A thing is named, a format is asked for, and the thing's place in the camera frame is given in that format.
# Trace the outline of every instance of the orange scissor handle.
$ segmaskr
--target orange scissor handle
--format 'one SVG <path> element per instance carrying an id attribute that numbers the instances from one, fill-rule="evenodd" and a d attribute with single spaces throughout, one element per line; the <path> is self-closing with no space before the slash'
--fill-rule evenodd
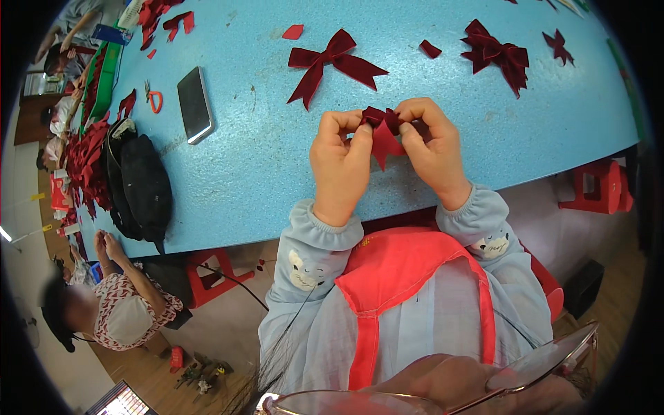
<path id="1" fill-rule="evenodd" d="M 161 111 L 161 103 L 163 101 L 163 97 L 161 96 L 161 92 L 156 92 L 156 91 L 150 91 L 148 92 L 149 94 L 149 99 L 150 99 L 150 106 L 152 107 L 152 112 L 155 114 Z M 155 108 L 155 95 L 159 98 L 159 105 Z"/>

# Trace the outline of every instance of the blue table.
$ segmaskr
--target blue table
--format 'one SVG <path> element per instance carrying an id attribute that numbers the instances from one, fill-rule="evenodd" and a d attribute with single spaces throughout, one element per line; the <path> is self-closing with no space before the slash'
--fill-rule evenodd
<path id="1" fill-rule="evenodd" d="M 546 2 L 502 0 L 334 1 L 187 0 L 161 23 L 195 12 L 196 27 L 182 27 L 172 43 L 159 26 L 143 52 L 138 28 L 124 48 L 113 92 L 111 121 L 132 89 L 131 114 L 161 152 L 175 199 L 166 252 L 184 252 L 276 238 L 296 201 L 314 195 L 308 151 L 325 110 L 393 108 L 415 96 L 430 96 L 461 133 L 469 179 L 500 189 L 571 169 L 637 142 L 625 86 L 593 14 L 585 19 Z M 517 100 L 500 69 L 473 75 L 459 39 L 479 19 L 500 42 L 527 48 L 528 89 Z M 281 39 L 303 23 L 298 41 Z M 288 68 L 292 47 L 322 52 L 343 27 L 358 46 L 352 54 L 390 72 L 375 78 L 378 92 L 326 66 L 310 111 L 301 101 L 286 104 L 305 73 Z M 575 66 L 553 59 L 542 32 L 565 36 Z M 429 59 L 418 48 L 429 40 L 442 49 Z M 152 60 L 147 53 L 156 48 Z M 177 83 L 196 65 L 203 68 L 216 130 L 188 145 L 180 116 Z M 163 94 L 153 114 L 142 99 L 143 81 Z M 433 206 L 436 198 L 407 157 L 388 158 L 383 173 L 372 160 L 369 188 L 356 212 L 363 220 Z M 107 212 L 92 222 L 79 209 L 90 259 L 92 235 L 103 228 L 120 235 Z M 130 256 L 156 254 L 154 245 L 122 238 Z"/>

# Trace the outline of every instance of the black backpack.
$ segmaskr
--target black backpack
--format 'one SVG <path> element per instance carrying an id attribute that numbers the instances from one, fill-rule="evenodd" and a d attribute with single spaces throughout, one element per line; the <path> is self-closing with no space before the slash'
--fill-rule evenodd
<path id="1" fill-rule="evenodd" d="M 152 141 L 145 134 L 138 136 L 133 122 L 123 118 L 106 133 L 103 165 L 113 224 L 127 238 L 153 242 L 164 255 L 173 195 Z"/>

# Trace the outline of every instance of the phone screen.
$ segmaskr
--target phone screen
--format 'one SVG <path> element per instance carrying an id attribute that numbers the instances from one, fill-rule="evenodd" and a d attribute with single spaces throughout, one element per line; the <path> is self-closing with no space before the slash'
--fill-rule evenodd
<path id="1" fill-rule="evenodd" d="M 201 69 L 198 66 L 177 85 L 182 121 L 189 144 L 200 141 L 214 128 L 204 87 Z"/>

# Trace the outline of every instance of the scissors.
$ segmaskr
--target scissors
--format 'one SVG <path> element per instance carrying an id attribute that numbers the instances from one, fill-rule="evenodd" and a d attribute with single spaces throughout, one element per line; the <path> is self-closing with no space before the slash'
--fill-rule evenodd
<path id="1" fill-rule="evenodd" d="M 155 108 L 155 95 L 159 98 L 159 105 Z M 151 91 L 150 90 L 150 84 L 148 83 L 147 79 L 145 80 L 145 103 L 150 103 L 150 106 L 152 107 L 152 112 L 155 114 L 161 111 L 161 103 L 163 101 L 163 97 L 161 96 L 161 92 L 156 92 L 156 91 Z"/>

